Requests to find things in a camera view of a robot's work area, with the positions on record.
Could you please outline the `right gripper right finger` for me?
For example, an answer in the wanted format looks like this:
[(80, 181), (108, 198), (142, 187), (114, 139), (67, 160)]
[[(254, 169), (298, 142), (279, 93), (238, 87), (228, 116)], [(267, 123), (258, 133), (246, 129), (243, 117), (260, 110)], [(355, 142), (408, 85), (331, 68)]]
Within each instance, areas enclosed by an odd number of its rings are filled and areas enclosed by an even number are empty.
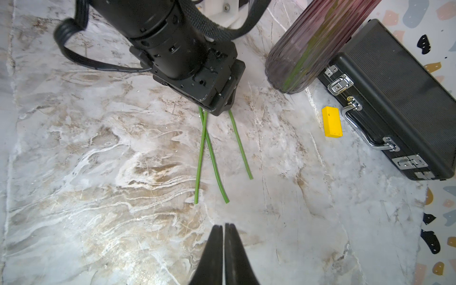
[(234, 224), (225, 224), (224, 264), (227, 285), (260, 285)]

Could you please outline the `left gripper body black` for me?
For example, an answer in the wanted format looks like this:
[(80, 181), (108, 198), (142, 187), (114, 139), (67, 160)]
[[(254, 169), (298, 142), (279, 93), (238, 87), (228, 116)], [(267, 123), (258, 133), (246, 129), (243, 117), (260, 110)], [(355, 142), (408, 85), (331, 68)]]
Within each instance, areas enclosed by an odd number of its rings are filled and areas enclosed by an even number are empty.
[(245, 71), (233, 42), (166, 42), (153, 49), (132, 46), (153, 79), (214, 116), (229, 110)]

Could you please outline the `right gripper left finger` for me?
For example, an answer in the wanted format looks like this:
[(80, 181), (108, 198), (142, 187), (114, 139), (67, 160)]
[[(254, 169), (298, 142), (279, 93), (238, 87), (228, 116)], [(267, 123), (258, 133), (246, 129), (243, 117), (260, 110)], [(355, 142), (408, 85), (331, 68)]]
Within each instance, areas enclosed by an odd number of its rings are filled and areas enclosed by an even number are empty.
[(214, 225), (190, 285), (222, 285), (223, 227)]

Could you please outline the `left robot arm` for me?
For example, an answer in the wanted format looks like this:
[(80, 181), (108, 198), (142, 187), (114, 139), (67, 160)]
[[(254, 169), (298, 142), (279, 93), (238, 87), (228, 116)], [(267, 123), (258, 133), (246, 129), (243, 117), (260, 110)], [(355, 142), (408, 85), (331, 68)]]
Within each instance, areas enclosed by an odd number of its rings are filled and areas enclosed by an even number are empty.
[(219, 116), (234, 104), (245, 71), (233, 40), (259, 22), (269, 1), (254, 1), (243, 25), (225, 28), (192, 1), (89, 1), (130, 43), (154, 80)]

